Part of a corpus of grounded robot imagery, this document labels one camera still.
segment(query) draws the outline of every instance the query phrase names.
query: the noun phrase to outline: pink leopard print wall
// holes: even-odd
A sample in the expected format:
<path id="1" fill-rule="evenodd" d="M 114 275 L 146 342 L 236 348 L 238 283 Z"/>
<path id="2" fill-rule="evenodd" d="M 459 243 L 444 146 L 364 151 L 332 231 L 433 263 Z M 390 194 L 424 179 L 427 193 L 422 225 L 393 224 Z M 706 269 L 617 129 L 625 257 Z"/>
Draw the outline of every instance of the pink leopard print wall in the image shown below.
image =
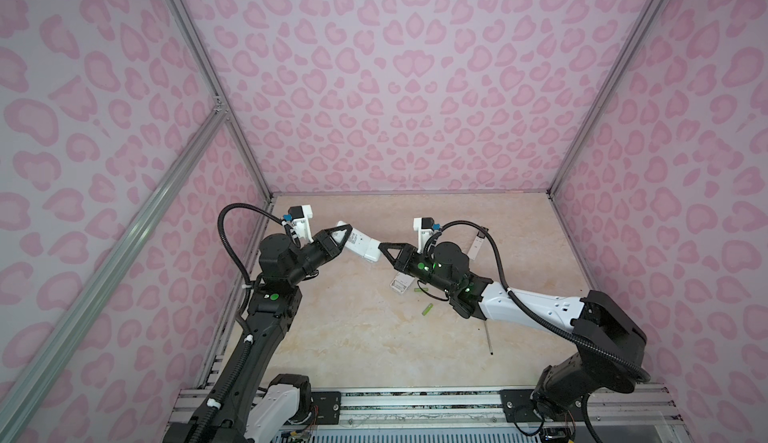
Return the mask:
<path id="1" fill-rule="evenodd" d="M 162 0 L 0 0 L 0 399 L 212 107 Z"/>
<path id="2" fill-rule="evenodd" d="M 275 191 L 547 188 L 646 0 L 187 0 Z"/>
<path id="3" fill-rule="evenodd" d="M 672 0 L 558 205 L 696 443 L 768 435 L 766 0 Z"/>
<path id="4" fill-rule="evenodd" d="M 178 390 L 200 370 L 235 276 L 216 218 L 241 201 L 259 197 L 223 128 L 20 441 L 161 439 Z M 227 216 L 239 254 L 256 220 L 243 209 Z"/>

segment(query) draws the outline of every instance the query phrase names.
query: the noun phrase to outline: black cable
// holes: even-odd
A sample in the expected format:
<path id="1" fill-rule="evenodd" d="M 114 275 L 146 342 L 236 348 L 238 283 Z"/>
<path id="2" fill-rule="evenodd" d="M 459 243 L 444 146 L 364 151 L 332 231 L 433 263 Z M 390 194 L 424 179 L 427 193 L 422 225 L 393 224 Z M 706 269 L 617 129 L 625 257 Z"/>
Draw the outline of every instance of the black cable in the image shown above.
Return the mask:
<path id="1" fill-rule="evenodd" d="M 309 275 L 305 276 L 304 279 L 301 280 L 301 281 L 306 281 L 308 279 L 314 279 L 314 278 L 317 278 L 318 276 L 320 276 L 320 272 L 318 270 L 315 270 L 312 273 L 310 273 Z"/>
<path id="2" fill-rule="evenodd" d="M 255 211 L 259 214 L 262 214 L 266 216 L 267 218 L 271 219 L 275 223 L 282 225 L 283 221 L 276 216 L 274 216 L 271 213 L 268 213 L 264 211 L 262 208 L 259 208 L 258 206 L 250 205 L 248 203 L 232 203 L 230 205 L 226 205 L 224 208 L 221 209 L 221 212 L 219 212 L 219 218 L 216 222 L 216 227 L 219 231 L 219 238 L 221 238 L 221 244 L 224 245 L 224 249 L 226 250 L 226 253 L 232 258 L 232 261 L 234 261 L 237 268 L 240 270 L 240 274 L 243 275 L 243 280 L 245 281 L 246 285 L 249 285 L 250 287 L 246 287 L 245 295 L 243 298 L 243 302 L 240 304 L 240 307 L 238 308 L 238 313 L 235 315 L 235 321 L 240 325 L 240 327 L 243 329 L 244 337 L 247 337 L 250 335 L 251 330 L 248 323 L 243 319 L 243 312 L 245 311 L 248 302 L 250 301 L 251 293 L 253 292 L 253 285 L 251 285 L 250 275 L 248 274 L 248 270 L 246 269 L 245 265 L 242 261 L 240 261 L 240 258 L 235 253 L 234 249 L 232 249 L 232 246 L 230 245 L 229 240 L 226 238 L 226 232 L 224 231 L 224 218 L 226 217 L 226 214 L 230 212 L 231 210 L 235 208 L 244 208 L 244 209 L 250 209 L 251 211 Z M 255 284 L 258 284 L 258 282 L 261 280 L 261 275 L 258 275 L 255 280 Z M 253 345 L 253 341 L 244 340 L 244 346 L 243 349 L 240 351 L 240 357 L 237 359 L 237 362 L 233 368 L 233 371 L 230 373 L 229 377 L 224 381 L 224 384 L 220 387 L 218 395 L 216 395 L 216 398 L 213 399 L 215 401 L 218 401 L 221 403 L 226 398 L 227 394 L 232 389 L 232 386 L 234 385 L 237 378 L 240 376 L 240 372 L 243 371 L 243 367 L 245 366 L 245 363 L 248 359 L 248 355 L 250 355 L 250 349 Z M 216 412 L 218 409 L 215 406 L 211 406 L 208 408 L 208 410 L 205 412 L 202 418 L 197 420 L 197 426 L 194 429 L 194 432 L 192 433 L 192 436 L 189 439 L 189 443 L 199 443 L 202 441 L 203 433 L 205 432 L 207 426 L 210 424 L 211 420 L 214 419 L 216 416 Z"/>
<path id="3" fill-rule="evenodd" d="M 589 420 L 589 413 L 587 413 L 587 400 L 589 400 L 590 393 L 581 396 L 581 416 L 584 417 L 584 424 L 587 426 L 587 431 L 592 435 L 594 443 L 603 443 L 598 436 L 598 433 L 594 430 L 592 422 Z"/>
<path id="4" fill-rule="evenodd" d="M 534 431 L 533 433 L 526 433 L 525 431 L 520 429 L 520 427 L 518 426 L 518 411 L 521 408 L 525 408 L 525 407 L 524 406 L 515 406 L 514 409 L 512 410 L 512 423 L 514 423 L 514 427 L 516 429 L 518 429 L 518 431 L 523 433 L 525 436 L 536 436 L 536 435 L 538 435 L 542 431 L 542 428 L 544 427 L 544 417 L 542 417 L 542 422 L 538 424 L 538 428 L 536 429 L 536 431 Z"/>
<path id="5" fill-rule="evenodd" d="M 259 273 L 259 275 L 256 276 L 256 279 L 252 282 L 253 284 L 250 287 L 246 286 L 245 294 L 243 295 L 243 302 L 240 304 L 240 307 L 237 309 L 237 313 L 235 313 L 235 321 L 243 329 L 244 337 L 247 335 L 250 335 L 252 333 L 252 330 L 250 329 L 250 325 L 248 325 L 248 322 L 245 319 L 243 319 L 243 312 L 246 310 L 246 308 L 248 308 L 248 302 L 250 302 L 250 296 L 254 291 L 254 287 L 259 285 L 259 282 L 261 282 L 261 273 Z"/>
<path id="6" fill-rule="evenodd" d="M 224 401 L 227 394 L 229 394 L 235 381 L 237 381 L 237 377 L 240 376 L 240 372 L 243 371 L 243 367 L 245 366 L 245 362 L 248 359 L 248 355 L 250 355 L 250 348 L 252 345 L 253 345 L 253 342 L 245 341 L 243 350 L 240 352 L 240 357 L 237 359 L 237 363 L 235 364 L 233 371 L 230 373 L 229 377 L 227 377 L 227 379 L 224 381 L 224 384 L 221 385 L 221 388 L 219 389 L 219 393 L 216 395 L 216 398 L 214 400 L 221 403 L 222 401 Z M 192 436 L 189 439 L 189 443 L 200 443 L 202 441 L 203 433 L 205 432 L 208 425 L 210 425 L 211 420 L 214 419 L 214 416 L 216 416 L 217 411 L 218 411 L 218 408 L 216 408 L 215 406 L 211 406 L 208 408 L 208 411 L 205 412 L 205 415 L 203 415 L 203 418 L 197 420 L 197 426 L 195 427 L 194 432 L 192 433 Z"/>
<path id="7" fill-rule="evenodd" d="M 447 301 L 450 301 L 450 299 L 449 299 L 449 298 L 446 298 L 446 299 L 442 299 L 442 298 L 438 298 L 438 297 L 437 297 L 437 296 L 435 296 L 435 295 L 430 295 L 430 294 L 429 294 L 429 292 L 427 292 L 427 290 L 426 290 L 426 289 L 424 289 L 424 288 L 421 286 L 421 284 L 420 284 L 420 283 L 421 283 L 421 280 L 420 280 L 420 279 L 417 279 L 417 280 L 416 280 L 416 286 L 418 286 L 418 289 L 422 290 L 422 293 L 424 293 L 425 295 L 427 295 L 429 298 L 434 298 L 434 299 L 436 299 L 436 300 L 437 300 L 437 301 L 439 301 L 439 302 L 447 302 Z"/>
<path id="8" fill-rule="evenodd" d="M 221 212 L 219 212 L 219 220 L 216 222 L 216 227 L 219 230 L 219 238 L 221 238 L 221 244 L 224 245 L 226 254 L 228 254 L 230 258 L 232 258 L 232 261 L 235 262 L 235 265 L 240 270 L 240 274 L 243 275 L 243 280 L 245 280 L 245 283 L 249 283 L 250 275 L 248 274 L 248 270 L 246 269 L 243 262 L 240 261 L 240 258 L 235 253 L 235 250 L 232 249 L 232 246 L 230 245 L 229 240 L 226 238 L 226 232 L 224 231 L 224 217 L 228 212 L 232 211 L 235 208 L 250 209 L 251 211 L 255 211 L 259 214 L 266 216 L 267 218 L 271 219 L 278 225 L 282 225 L 283 220 L 281 220 L 277 216 L 274 216 L 272 213 L 264 211 L 262 208 L 259 208 L 258 206 L 249 205 L 248 203 L 239 203 L 239 202 L 232 203 L 231 205 L 226 205 L 224 208 L 221 209 Z"/>
<path id="9" fill-rule="evenodd" d="M 299 433 L 303 433 L 304 431 L 310 429 L 310 427 L 315 424 L 315 421 L 317 421 L 318 413 L 320 413 L 320 409 L 318 409 L 316 406 L 310 407 L 310 422 L 301 431 L 299 431 Z"/>
<path id="10" fill-rule="evenodd" d="M 487 229 L 481 227 L 480 225 L 473 223 L 471 221 L 466 220 L 457 220 L 457 221 L 451 221 L 450 223 L 447 223 L 443 225 L 439 231 L 432 234 L 429 239 L 427 239 L 426 243 L 424 244 L 424 252 L 428 256 L 432 256 L 432 251 L 434 250 L 434 243 L 437 241 L 437 238 L 442 235 L 442 232 L 450 227 L 455 227 L 459 225 L 464 225 L 466 227 L 473 227 L 477 229 L 480 233 L 485 235 L 485 238 L 488 240 L 488 242 L 491 244 L 491 248 L 493 249 L 493 256 L 496 258 L 496 268 L 498 270 L 498 279 L 499 282 L 504 287 L 504 290 L 506 290 L 507 294 L 509 295 L 509 298 L 512 299 L 512 301 L 520 308 L 523 313 L 525 313 L 529 318 L 534 320 L 536 323 L 539 323 L 544 328 L 548 329 L 552 333 L 555 333 L 557 336 L 560 336 L 563 339 L 567 339 L 569 342 L 573 343 L 574 345 L 578 346 L 581 349 L 585 349 L 589 352 L 595 353 L 596 355 L 599 355 L 609 361 L 612 361 L 616 363 L 617 365 L 623 366 L 625 369 L 628 370 L 631 377 L 639 382 L 642 383 L 648 383 L 650 381 L 650 375 L 647 371 L 642 369 L 639 365 L 633 363 L 632 361 L 627 361 L 624 358 L 621 358 L 620 356 L 614 355 L 611 352 L 607 352 L 604 349 L 597 346 L 595 343 L 591 342 L 590 340 L 579 336 L 574 335 L 572 333 L 569 333 L 552 323 L 548 322 L 547 320 L 543 319 L 541 316 L 537 315 L 533 312 L 528 306 L 523 303 L 520 298 L 516 294 L 514 294 L 514 291 L 512 291 L 512 288 L 509 287 L 507 284 L 507 279 L 504 276 L 504 265 L 502 265 L 502 256 L 499 255 L 498 252 L 498 246 L 496 246 L 496 242 L 493 240 L 493 237 L 491 237 L 491 233 L 488 232 Z"/>
<path id="11" fill-rule="evenodd" d="M 570 434 L 569 438 L 571 438 L 571 441 L 574 441 L 576 439 L 576 419 L 574 418 L 573 413 L 571 413 L 570 410 L 568 410 L 568 416 L 571 417 L 571 421 L 574 424 L 574 429 L 572 431 L 570 431 L 571 434 Z M 568 419 L 565 419 L 565 428 L 566 429 L 568 428 Z"/>

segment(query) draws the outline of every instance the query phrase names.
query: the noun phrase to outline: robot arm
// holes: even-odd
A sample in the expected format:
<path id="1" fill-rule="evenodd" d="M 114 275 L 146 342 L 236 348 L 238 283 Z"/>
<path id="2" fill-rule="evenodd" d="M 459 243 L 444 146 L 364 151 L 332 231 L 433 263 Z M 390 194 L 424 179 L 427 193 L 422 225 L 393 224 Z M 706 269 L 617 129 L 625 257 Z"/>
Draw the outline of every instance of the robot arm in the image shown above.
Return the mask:
<path id="1" fill-rule="evenodd" d="M 449 223 L 445 228 L 455 224 L 481 228 L 469 222 Z M 506 287 L 471 272 L 469 256 L 455 243 L 434 245 L 439 234 L 422 235 L 427 228 L 419 226 L 422 251 L 408 243 L 379 245 L 397 271 L 443 291 L 463 318 L 496 319 L 548 329 L 577 345 L 577 353 L 542 372 L 531 397 L 540 415 L 555 419 L 592 391 L 605 387 L 631 393 L 636 381 L 645 381 L 647 373 L 640 368 L 645 333 L 608 295 L 590 291 L 585 298 L 562 297 Z M 442 232 L 437 225 L 434 229 Z M 487 230 L 482 232 L 494 248 L 504 282 L 498 249 Z"/>
<path id="2" fill-rule="evenodd" d="M 283 223 L 292 219 L 290 215 L 299 220 L 298 233 L 309 242 L 304 246 L 300 247 L 297 242 L 295 225 Z M 266 366 L 299 309 L 298 284 L 339 256 L 352 234 L 350 225 L 339 225 L 307 238 L 311 215 L 308 206 L 291 208 L 289 218 L 281 222 L 286 227 L 285 234 L 276 233 L 262 240 L 259 245 L 262 273 L 256 281 L 246 282 L 246 298 L 241 307 L 247 305 L 245 320 L 239 321 L 244 327 L 243 338 L 206 402 L 187 423 L 171 424 L 164 443 L 246 443 L 247 426 L 256 436 L 252 438 L 266 443 L 285 421 L 303 421 L 310 417 L 311 387 L 306 376 L 280 375 L 270 383 L 266 396 L 253 412 L 251 403 Z"/>

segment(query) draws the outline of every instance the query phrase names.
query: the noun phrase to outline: label sticker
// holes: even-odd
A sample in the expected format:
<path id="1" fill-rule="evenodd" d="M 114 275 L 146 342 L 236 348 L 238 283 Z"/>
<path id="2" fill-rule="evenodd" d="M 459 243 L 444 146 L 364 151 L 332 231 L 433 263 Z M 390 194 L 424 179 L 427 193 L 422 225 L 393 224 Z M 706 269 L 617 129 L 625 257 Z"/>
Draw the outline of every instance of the label sticker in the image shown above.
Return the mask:
<path id="1" fill-rule="evenodd" d="M 395 279 L 389 284 L 389 287 L 402 295 L 408 291 L 408 288 L 411 287 L 414 281 L 416 281 L 416 278 L 413 276 L 398 272 L 395 275 Z"/>

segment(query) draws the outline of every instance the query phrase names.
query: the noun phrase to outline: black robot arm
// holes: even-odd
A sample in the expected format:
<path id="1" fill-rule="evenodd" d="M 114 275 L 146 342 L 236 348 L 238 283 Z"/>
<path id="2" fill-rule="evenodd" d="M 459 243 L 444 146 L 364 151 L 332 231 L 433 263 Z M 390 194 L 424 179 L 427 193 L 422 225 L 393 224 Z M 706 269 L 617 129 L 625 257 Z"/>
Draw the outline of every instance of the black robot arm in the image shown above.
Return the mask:
<path id="1" fill-rule="evenodd" d="M 469 257 L 455 243 L 437 244 L 442 231 L 456 225 L 473 227 L 485 236 L 494 252 L 499 282 L 471 272 Z M 437 231 L 421 249 L 408 243 L 381 243 L 379 249 L 397 271 L 444 293 L 445 301 L 463 318 L 547 329 L 576 345 L 577 353 L 544 369 L 531 394 L 532 405 L 542 417 L 557 419 L 597 389 L 631 393 L 636 382 L 650 379 L 640 367 L 646 335 L 610 296 L 590 291 L 584 298 L 556 297 L 511 288 L 505 282 L 498 247 L 486 228 L 467 221 L 435 227 Z"/>
<path id="2" fill-rule="evenodd" d="M 235 203 L 225 207 L 220 216 L 232 208 L 254 209 L 251 205 Z M 260 208 L 254 211 L 266 214 Z M 268 217 L 282 223 L 279 219 Z M 233 357 L 227 361 L 206 402 L 195 410 L 187 423 L 172 423 L 163 438 L 164 443 L 246 443 L 244 432 L 251 403 L 256 397 L 264 371 L 277 346 L 285 338 L 301 303 L 298 284 L 315 275 L 317 269 L 328 263 L 341 251 L 350 237 L 351 225 L 320 230 L 312 243 L 298 246 L 298 238 L 286 227 L 285 234 L 269 235 L 259 245 L 259 265 L 262 273 L 255 281 L 255 288 L 246 287 L 242 309 L 247 305 L 247 316 L 238 323 L 243 327 L 243 337 L 237 344 Z M 344 232 L 337 242 L 335 232 Z M 225 248 L 231 249 L 221 232 Z M 233 256 L 235 263 L 239 259 Z M 293 420 L 302 421 L 310 411 L 311 387 L 308 379 L 299 375 L 281 375 L 271 385 L 289 384 L 300 391 L 300 403 Z"/>

